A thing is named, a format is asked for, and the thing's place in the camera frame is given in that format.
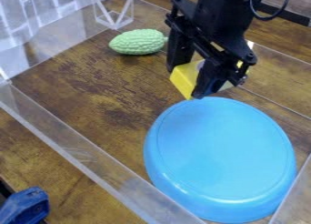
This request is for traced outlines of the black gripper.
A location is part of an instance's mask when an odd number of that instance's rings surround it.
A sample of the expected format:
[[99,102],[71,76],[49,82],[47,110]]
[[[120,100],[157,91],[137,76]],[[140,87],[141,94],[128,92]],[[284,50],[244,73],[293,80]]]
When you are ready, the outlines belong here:
[[203,56],[220,54],[209,46],[215,43],[233,60],[205,59],[200,63],[192,98],[200,99],[219,92],[225,83],[233,87],[247,79],[249,65],[256,63],[244,34],[255,17],[259,0],[171,0],[167,14],[169,26],[167,69],[187,64],[195,51]]

